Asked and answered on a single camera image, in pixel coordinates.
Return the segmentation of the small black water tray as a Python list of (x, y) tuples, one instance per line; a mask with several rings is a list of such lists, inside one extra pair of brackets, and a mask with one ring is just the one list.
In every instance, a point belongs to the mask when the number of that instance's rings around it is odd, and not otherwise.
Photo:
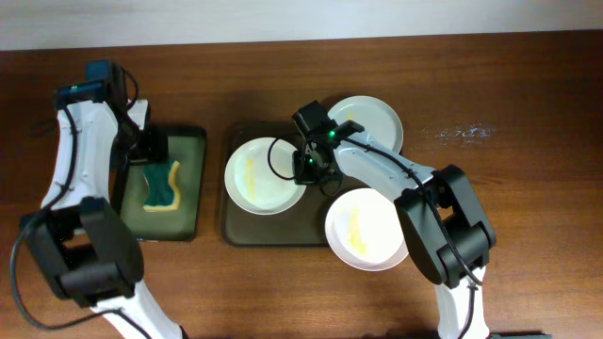
[(204, 176), (206, 132), (200, 126), (164, 125), (169, 156), (180, 163), (175, 182), (181, 203), (175, 211), (147, 212), (148, 194), (141, 165), (118, 168), (111, 203), (135, 238), (146, 241), (190, 241), (196, 236)]

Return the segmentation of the green yellow sponge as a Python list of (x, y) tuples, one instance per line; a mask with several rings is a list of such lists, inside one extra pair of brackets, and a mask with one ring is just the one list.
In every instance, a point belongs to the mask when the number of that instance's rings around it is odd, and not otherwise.
[(145, 212), (170, 212), (180, 207), (181, 192), (176, 183), (180, 163), (170, 159), (166, 163), (146, 165), (142, 169), (148, 186), (143, 204)]

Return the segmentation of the large dark serving tray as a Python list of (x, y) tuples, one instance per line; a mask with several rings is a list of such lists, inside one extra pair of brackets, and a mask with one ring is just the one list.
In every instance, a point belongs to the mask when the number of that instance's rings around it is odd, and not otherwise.
[[(283, 137), (297, 148), (302, 145), (302, 137), (292, 122), (238, 122), (227, 130), (222, 162), (226, 163), (239, 146), (258, 137)], [(267, 216), (240, 208), (223, 188), (221, 234), (226, 242), (236, 247), (325, 247), (324, 221), (330, 206), (339, 196), (365, 186), (351, 177), (343, 179), (338, 191), (335, 191), (337, 184), (327, 184), (326, 195), (322, 195), (317, 186), (309, 186), (295, 205), (282, 213)]]

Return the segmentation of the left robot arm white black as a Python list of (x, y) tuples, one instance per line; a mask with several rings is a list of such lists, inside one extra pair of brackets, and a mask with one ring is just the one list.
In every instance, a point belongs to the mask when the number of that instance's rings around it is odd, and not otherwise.
[(60, 299), (102, 316), (125, 338), (183, 338), (144, 280), (142, 251), (109, 202), (114, 140), (138, 140), (122, 82), (91, 80), (59, 89), (55, 108), (59, 146), (53, 182), (40, 211), (22, 218), (10, 255), (16, 269), (26, 245)]

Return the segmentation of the white plate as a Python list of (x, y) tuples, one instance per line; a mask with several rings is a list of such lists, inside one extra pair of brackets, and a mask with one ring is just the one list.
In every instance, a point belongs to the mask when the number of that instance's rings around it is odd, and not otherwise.
[(224, 184), (230, 199), (241, 209), (269, 216), (293, 207), (306, 186), (285, 177), (293, 176), (292, 154), (296, 148), (274, 137), (259, 137), (239, 146), (229, 157)]
[(355, 121), (365, 127), (377, 141), (395, 153), (403, 145), (403, 127), (397, 112), (386, 102), (371, 96), (357, 95), (335, 104), (328, 111), (338, 124)]
[(353, 189), (337, 198), (326, 214), (324, 230), (334, 254), (360, 270), (387, 270), (409, 256), (394, 204), (372, 188)]

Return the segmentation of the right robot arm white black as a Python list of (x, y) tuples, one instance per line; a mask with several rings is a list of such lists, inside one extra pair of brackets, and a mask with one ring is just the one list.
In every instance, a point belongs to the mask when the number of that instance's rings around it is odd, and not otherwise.
[(329, 170), (391, 201), (411, 259), (433, 283), (442, 338), (487, 338), (482, 280), (496, 233), (465, 173), (420, 166), (367, 132), (305, 132), (294, 154), (296, 180), (317, 183)]

